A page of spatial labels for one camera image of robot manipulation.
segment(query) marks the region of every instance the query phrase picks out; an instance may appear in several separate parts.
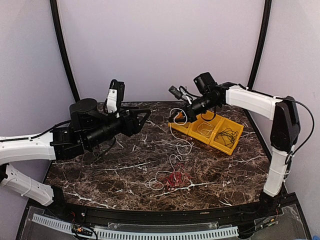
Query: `dark brown marble surface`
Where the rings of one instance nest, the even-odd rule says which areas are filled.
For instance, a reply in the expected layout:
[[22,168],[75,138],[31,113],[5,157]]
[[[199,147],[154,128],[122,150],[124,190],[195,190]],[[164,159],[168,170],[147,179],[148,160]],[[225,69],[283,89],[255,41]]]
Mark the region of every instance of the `dark brown marble surface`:
[[[193,143],[191,153],[181,162],[181,171],[191,178],[172,189],[165,186],[156,191],[146,187],[158,171],[172,172],[169,156],[178,154],[177,143],[184,144],[170,134],[167,122],[170,110],[179,104],[124,103],[152,110],[142,131],[132,137],[118,134],[114,147],[102,156],[97,150],[95,155],[87,152],[53,162],[45,183],[61,187],[69,203],[120,210],[198,210],[258,201],[269,161],[243,111],[230,106],[218,109],[217,114],[244,125],[231,156],[173,130],[177,137]],[[111,142],[104,142],[100,153]],[[159,173],[159,177],[164,179],[169,174]]]

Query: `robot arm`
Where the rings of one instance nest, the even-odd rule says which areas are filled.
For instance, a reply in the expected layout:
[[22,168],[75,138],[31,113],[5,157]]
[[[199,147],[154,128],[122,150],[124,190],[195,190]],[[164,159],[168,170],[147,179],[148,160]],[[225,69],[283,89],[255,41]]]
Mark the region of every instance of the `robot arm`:
[[96,100],[86,98],[72,104],[70,121],[38,135],[0,137],[0,186],[9,187],[44,206],[63,201],[62,190],[33,180],[10,163],[26,160],[67,160],[92,151],[93,147],[117,134],[128,137],[141,131],[151,114],[149,109],[121,108],[125,84],[112,80],[107,114],[98,112]]
[[[290,167],[288,159],[292,158],[301,129],[296,104],[291,101],[294,99],[290,96],[278,99],[231,82],[218,85],[208,72],[199,75],[193,81],[202,96],[191,103],[186,101],[181,108],[186,116],[181,119],[181,122],[184,122],[185,118],[189,122],[194,122],[197,120],[197,115],[225,104],[258,113],[273,121],[270,136],[272,160],[263,192],[270,197],[275,197],[280,192],[285,176],[288,174]],[[169,91],[177,99],[183,99],[184,95],[190,97],[190,93],[186,90],[181,91],[181,88],[184,89],[180,87],[178,90],[172,86]]]

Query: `white wall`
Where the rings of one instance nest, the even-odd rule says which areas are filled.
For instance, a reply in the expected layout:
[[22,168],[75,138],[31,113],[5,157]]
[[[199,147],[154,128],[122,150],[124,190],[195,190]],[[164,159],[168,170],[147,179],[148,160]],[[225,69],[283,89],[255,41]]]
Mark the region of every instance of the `white wall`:
[[171,85],[195,92],[203,72],[248,82],[263,0],[58,2],[82,98],[104,101],[111,79],[125,82],[125,101],[174,100]]
[[[73,102],[48,0],[0,1],[0,136],[40,133],[69,119]],[[45,160],[15,162],[42,181]],[[26,197],[0,188],[0,239],[15,240]]]
[[[286,186],[296,192],[312,234],[320,235],[320,1],[272,2],[265,47],[254,89],[277,96],[293,96],[312,110],[316,129],[293,159]],[[301,134],[311,130],[311,118],[298,107]],[[271,122],[254,116],[270,142]]]

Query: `yellow bin compartment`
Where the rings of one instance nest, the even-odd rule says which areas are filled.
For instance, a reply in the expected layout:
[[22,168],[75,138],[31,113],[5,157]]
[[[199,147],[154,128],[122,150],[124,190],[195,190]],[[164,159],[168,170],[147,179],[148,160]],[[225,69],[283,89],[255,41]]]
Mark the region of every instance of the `yellow bin compartment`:
[[[180,114],[176,117],[176,119],[178,120],[178,119],[181,118],[182,116],[183,116],[182,113],[180,113]],[[169,123],[168,126],[170,127],[170,125],[171,125],[171,127],[172,127],[173,129],[178,130],[179,132],[188,135],[189,130],[191,129],[191,123],[190,123],[190,122],[187,122],[187,123],[184,124],[184,125],[179,125],[179,124],[176,124],[176,123],[172,122],[172,123]]]
[[197,115],[197,121],[191,124],[188,135],[209,145],[211,139],[215,135],[214,132],[219,126],[219,122],[223,119],[222,116],[216,115],[211,121],[204,120],[210,120],[213,117],[214,113],[211,111],[207,111],[205,114],[202,114],[202,117],[201,114]]
[[[231,155],[238,145],[243,130],[243,125],[223,117],[214,131],[209,145]],[[231,141],[230,135],[233,136],[234,142]]]

